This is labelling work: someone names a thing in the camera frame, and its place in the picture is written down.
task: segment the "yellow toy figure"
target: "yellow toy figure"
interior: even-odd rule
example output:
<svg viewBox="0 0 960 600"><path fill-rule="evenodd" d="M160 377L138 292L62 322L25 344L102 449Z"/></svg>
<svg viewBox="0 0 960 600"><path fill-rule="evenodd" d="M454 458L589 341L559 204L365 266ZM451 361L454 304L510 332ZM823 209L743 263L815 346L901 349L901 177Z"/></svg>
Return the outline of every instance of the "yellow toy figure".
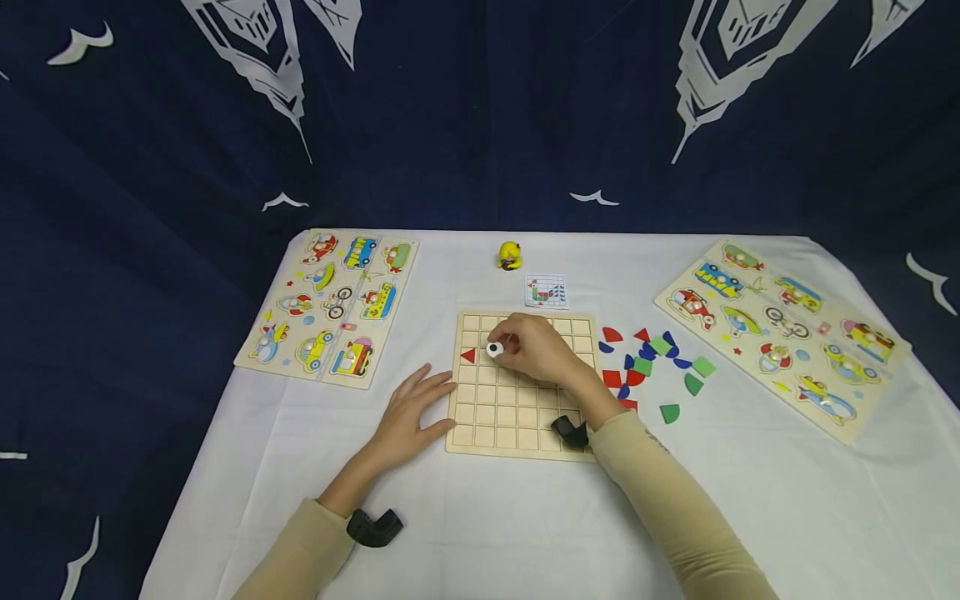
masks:
<svg viewBox="0 0 960 600"><path fill-rule="evenodd" d="M500 246L500 262L497 266L504 271L513 271L519 269L522 264L520 245L517 242L504 242Z"/></svg>

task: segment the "table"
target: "table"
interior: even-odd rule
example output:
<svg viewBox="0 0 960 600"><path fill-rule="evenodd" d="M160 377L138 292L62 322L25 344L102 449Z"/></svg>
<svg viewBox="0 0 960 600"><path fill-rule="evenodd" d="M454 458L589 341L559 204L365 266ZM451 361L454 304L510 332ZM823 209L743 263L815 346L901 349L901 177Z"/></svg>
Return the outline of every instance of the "table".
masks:
<svg viewBox="0 0 960 600"><path fill-rule="evenodd" d="M420 255L364 392L234 371L141 598L230 598L302 498L373 432L401 379L450 365L458 311L523 310L523 273L566 275L570 307L625 336L669 328L719 366L696 398L682 376L634 391L650 429L704 486L781 598L948 598L960 588L960 419L913 357L853 447L842 446L688 334L651 300L714 236L416 231ZM494 268L501 242L524 268ZM291 242L298 252L305 240ZM799 237L754 237L769 262L876 308ZM602 367L622 368L622 352ZM659 404L679 401L664 425ZM427 417L445 417L441 401ZM357 547L321 594L339 598L680 598L658 548L597 465L447 454L389 474L365 508L395 509L388 547Z"/></svg>

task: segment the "white bird print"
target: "white bird print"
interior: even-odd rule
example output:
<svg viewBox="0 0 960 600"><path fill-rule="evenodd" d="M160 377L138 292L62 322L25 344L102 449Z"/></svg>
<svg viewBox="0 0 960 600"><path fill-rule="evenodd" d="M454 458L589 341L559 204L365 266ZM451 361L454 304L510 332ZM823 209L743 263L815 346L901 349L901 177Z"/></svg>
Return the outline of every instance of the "white bird print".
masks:
<svg viewBox="0 0 960 600"><path fill-rule="evenodd" d="M917 262L917 259L913 257L912 252L906 254L906 267L910 271L913 271L923 279L926 279L930 282L930 285L933 287L933 299L937 301L938 304L944 307L944 309L949 312L954 317L957 316L957 309L947 300L947 297L944 296L944 283L947 282L949 277L937 275L932 271L925 269L920 266L920 263Z"/></svg>
<svg viewBox="0 0 960 600"><path fill-rule="evenodd" d="M598 189L589 196L582 196L580 194L574 194L570 192L570 196L576 198L580 202L590 202L591 200L597 201L601 206L620 206L620 203L612 203L609 200L605 200L603 197L603 190Z"/></svg>
<svg viewBox="0 0 960 600"><path fill-rule="evenodd" d="M278 206L280 204L289 204L290 206L293 206L296 208L300 208L301 206L310 206L310 204L307 204L307 203L299 203L297 201L291 200L289 196L287 196L283 192L280 192L280 195L274 198L273 200L263 203L263 209L260 210L260 212L266 212L267 208L270 208L271 206Z"/></svg>
<svg viewBox="0 0 960 600"><path fill-rule="evenodd" d="M110 26L104 21L104 34L99 37L91 37L81 34L75 29L70 30L70 43L63 52L56 54L47 61L51 66L63 66L79 62L86 54L86 49L90 46L95 48L106 48L113 45L113 32Z"/></svg>

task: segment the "human hand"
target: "human hand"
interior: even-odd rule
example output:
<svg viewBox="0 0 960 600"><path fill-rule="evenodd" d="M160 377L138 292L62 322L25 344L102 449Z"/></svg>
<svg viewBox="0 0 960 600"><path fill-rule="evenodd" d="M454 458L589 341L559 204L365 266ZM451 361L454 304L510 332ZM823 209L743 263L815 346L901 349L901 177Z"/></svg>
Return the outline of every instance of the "human hand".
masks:
<svg viewBox="0 0 960 600"><path fill-rule="evenodd" d="M449 381L453 375L450 371L424 379L428 372L430 365L423 365L394 390L376 432L360 450L359 454L380 471L406 463L457 424L453 419L442 419L420 429L423 411L457 386Z"/></svg>
<svg viewBox="0 0 960 600"><path fill-rule="evenodd" d="M514 313L490 332L488 342L504 344L497 363L524 372L535 379L564 387L573 377L593 372L544 317Z"/></svg>

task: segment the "pattern card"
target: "pattern card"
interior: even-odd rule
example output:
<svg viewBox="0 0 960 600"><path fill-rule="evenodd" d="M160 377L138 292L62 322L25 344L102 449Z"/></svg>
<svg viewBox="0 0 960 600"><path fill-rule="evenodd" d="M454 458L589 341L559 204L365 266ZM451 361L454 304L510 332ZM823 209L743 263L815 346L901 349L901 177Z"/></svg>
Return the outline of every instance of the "pattern card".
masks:
<svg viewBox="0 0 960 600"><path fill-rule="evenodd" d="M654 303L844 444L910 352L886 325L731 240L717 242ZM708 365L693 367L707 376Z"/></svg>
<svg viewBox="0 0 960 600"><path fill-rule="evenodd" d="M366 390L420 243L310 229L288 252L233 364Z"/></svg>
<svg viewBox="0 0 960 600"><path fill-rule="evenodd" d="M567 310L566 279L562 275L530 275L526 277L523 303L534 308Z"/></svg>
<svg viewBox="0 0 960 600"><path fill-rule="evenodd" d="M453 356L457 389L450 394L449 409L457 426L446 434L446 451L593 462L589 446L568 446L550 428L561 416L575 427L583 422L576 401L552 383L498 367L487 354L487 336L509 316L482 310L460 313ZM580 360L596 369L593 318L564 315L548 321Z"/></svg>

